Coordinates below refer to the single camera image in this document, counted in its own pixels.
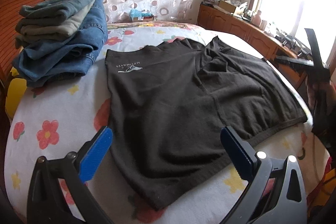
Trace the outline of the pink bottle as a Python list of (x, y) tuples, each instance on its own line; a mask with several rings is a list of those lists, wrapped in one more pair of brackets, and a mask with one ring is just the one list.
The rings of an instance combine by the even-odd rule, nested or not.
[(262, 23), (261, 14), (262, 12), (258, 10), (256, 14), (253, 16), (253, 18), (251, 19), (251, 23), (258, 28), (261, 26), (261, 23)]

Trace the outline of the folded dark blue jeans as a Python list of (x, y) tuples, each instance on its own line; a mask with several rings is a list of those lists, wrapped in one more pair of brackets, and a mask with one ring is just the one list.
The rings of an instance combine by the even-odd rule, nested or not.
[(95, 0), (79, 29), (63, 41), (39, 40), (13, 60), (31, 88), (86, 75), (108, 38), (103, 0)]

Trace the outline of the white floral strawberry bedsheet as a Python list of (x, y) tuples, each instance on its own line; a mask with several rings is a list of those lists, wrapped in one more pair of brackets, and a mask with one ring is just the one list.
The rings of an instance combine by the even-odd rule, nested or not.
[[(153, 26), (116, 24), (109, 30), (106, 45), (84, 77), (58, 81), (43, 89), (27, 89), (11, 124), (3, 170), (7, 196), (15, 212), (21, 218), (26, 216), (29, 184), (38, 157), (57, 159), (79, 150), (107, 121), (109, 92), (104, 64), (107, 50), (130, 52), (176, 38), (207, 44), (214, 37), (237, 50), (259, 55), (237, 36), (191, 24), (176, 27), (158, 23)], [(229, 165), (165, 211), (152, 211), (123, 179), (111, 155), (106, 155), (88, 188), (115, 223), (218, 223), (245, 185)]]

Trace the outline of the black shorts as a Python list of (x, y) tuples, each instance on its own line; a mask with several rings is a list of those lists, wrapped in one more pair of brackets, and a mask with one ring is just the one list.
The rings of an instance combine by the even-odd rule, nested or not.
[(206, 45), (177, 39), (133, 52), (108, 50), (105, 66), (112, 156), (155, 210), (230, 164), (222, 128), (256, 146), (307, 120), (265, 60), (218, 37)]

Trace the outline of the cardboard box on cabinet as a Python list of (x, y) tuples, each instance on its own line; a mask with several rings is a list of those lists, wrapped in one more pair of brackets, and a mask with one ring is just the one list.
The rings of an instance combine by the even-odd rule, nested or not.
[(238, 14), (240, 12), (242, 12), (244, 9), (245, 9), (245, 6), (235, 6), (235, 5), (232, 5), (226, 1), (223, 1), (223, 0), (220, 0), (218, 6), (221, 8), (221, 9), (224, 9), (226, 10), (227, 12), (229, 13), (233, 13), (233, 14)]

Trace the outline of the long wooden cabinet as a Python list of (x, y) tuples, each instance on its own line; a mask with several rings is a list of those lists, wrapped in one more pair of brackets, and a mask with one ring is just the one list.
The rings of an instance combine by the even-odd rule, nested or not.
[(297, 55), (283, 46), (278, 40), (268, 36), (252, 24), (213, 7), (200, 4), (197, 25), (207, 30), (225, 32), (243, 39), (269, 60), (289, 80), (294, 88), (298, 89), (305, 82), (305, 72), (296, 72), (290, 66), (280, 64), (275, 60), (277, 56), (296, 58)]

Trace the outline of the folded light blue jeans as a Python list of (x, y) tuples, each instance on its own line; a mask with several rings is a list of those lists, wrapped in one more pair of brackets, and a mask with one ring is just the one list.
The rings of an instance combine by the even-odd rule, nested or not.
[(78, 30), (96, 0), (46, 0), (37, 5), (23, 5), (23, 18), (17, 23), (17, 45), (25, 46), (40, 39), (61, 41)]

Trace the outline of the box with blue cloth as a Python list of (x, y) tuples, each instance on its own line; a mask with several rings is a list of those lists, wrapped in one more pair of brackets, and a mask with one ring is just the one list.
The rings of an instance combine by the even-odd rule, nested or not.
[(154, 15), (146, 10), (140, 11), (136, 9), (131, 9), (129, 17), (131, 18), (132, 22), (147, 22), (154, 20)]

